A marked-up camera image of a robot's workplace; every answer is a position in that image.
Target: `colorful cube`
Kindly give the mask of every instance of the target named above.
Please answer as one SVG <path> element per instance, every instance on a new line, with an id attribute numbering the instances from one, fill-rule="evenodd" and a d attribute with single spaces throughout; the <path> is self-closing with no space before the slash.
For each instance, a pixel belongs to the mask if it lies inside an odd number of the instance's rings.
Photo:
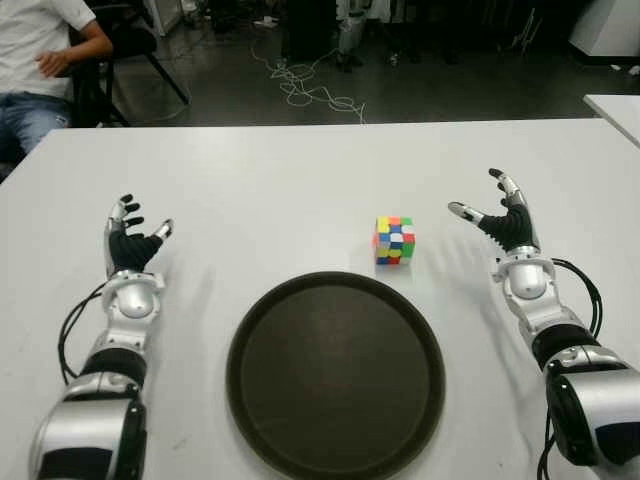
<path id="1" fill-rule="evenodd" d="M 378 265 L 407 265 L 416 247 L 413 222 L 409 217 L 378 217 L 373 243 Z"/>

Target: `white table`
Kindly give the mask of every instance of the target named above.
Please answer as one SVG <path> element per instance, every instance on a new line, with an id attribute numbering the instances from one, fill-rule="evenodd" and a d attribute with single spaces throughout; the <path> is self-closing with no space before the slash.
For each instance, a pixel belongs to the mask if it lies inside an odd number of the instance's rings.
<path id="1" fill-rule="evenodd" d="M 640 147 L 640 95 L 585 95 L 584 101 Z"/>
<path id="2" fill-rule="evenodd" d="M 487 270 L 495 247 L 451 215 L 450 200 L 499 212 L 486 171 L 525 189 L 545 252 L 583 268 L 604 297 L 602 341 L 640 367 L 637 297 L 640 152 L 604 120 L 277 128 L 57 131 L 0 187 L 0 478 L 26 478 L 38 423 L 62 389 L 59 326 L 103 280 L 102 227 L 134 192 L 152 225 L 175 235 L 150 265 L 168 288 L 145 385 L 145 478 L 276 479 L 227 406 L 227 349 L 243 315 L 293 276 L 337 269 L 400 291 L 443 351 L 444 415 L 398 477 L 534 478 L 545 401 L 538 368 Z M 414 218 L 409 270 L 373 265 L 378 215 Z M 588 297 L 560 274 L 583 318 Z M 70 339 L 84 360 L 105 324 L 92 305 Z M 554 478 L 592 478 L 551 455 Z"/>

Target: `robotic arm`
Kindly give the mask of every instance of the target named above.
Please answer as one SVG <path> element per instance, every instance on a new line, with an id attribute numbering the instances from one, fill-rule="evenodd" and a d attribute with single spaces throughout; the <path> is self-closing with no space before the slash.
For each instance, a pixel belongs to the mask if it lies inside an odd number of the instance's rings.
<path id="1" fill-rule="evenodd" d="M 140 208 L 133 196 L 113 207 L 105 228 L 107 283 L 102 306 L 107 329 L 80 373 L 42 423 L 34 440 L 33 480 L 137 480 L 146 447 L 146 410 L 140 400 L 147 343 L 160 313 L 161 276 L 146 264 L 173 231 L 166 220 L 151 236 L 127 234 L 144 221 L 126 219 Z"/>
<path id="2" fill-rule="evenodd" d="M 493 280 L 545 376 L 553 430 L 562 455 L 601 479 L 640 479 L 640 373 L 602 347 L 560 302 L 553 262 L 542 256 L 527 202 L 516 183 L 491 169 L 505 193 L 502 217 L 459 202 L 449 210 L 478 226 L 506 252 Z"/>

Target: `round tray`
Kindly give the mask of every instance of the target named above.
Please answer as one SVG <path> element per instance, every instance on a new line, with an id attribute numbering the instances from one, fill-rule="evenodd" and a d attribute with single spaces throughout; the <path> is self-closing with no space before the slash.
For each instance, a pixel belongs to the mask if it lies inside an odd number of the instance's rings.
<path id="1" fill-rule="evenodd" d="M 420 312 L 370 278 L 321 272 L 260 299 L 229 352 L 227 393 L 251 447 L 304 480 L 382 479 L 424 448 L 445 394 Z"/>

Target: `floor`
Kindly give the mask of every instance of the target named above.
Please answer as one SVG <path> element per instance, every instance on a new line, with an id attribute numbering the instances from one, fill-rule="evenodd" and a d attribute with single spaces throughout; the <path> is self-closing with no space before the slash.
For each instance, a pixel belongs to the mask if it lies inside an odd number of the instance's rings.
<path id="1" fill-rule="evenodd" d="M 358 123 L 359 115 L 333 111 L 319 101 L 287 103 L 282 79 L 271 79 L 280 32 L 249 25 L 216 36 L 206 23 L 179 25 L 160 43 L 158 57 L 192 99 L 186 108 L 145 59 L 116 68 L 115 98 L 136 126 L 315 125 Z M 640 94 L 640 77 L 610 66 L 587 66 L 566 52 L 532 50 L 526 56 L 489 49 L 460 52 L 447 65 L 427 50 L 421 63 L 386 60 L 388 50 L 367 35 L 359 55 L 365 65 L 339 72 L 320 62 L 306 88 L 326 86 L 334 97 L 350 97 L 367 123 L 590 117 L 587 93 Z M 292 97 L 292 103 L 307 99 Z"/>

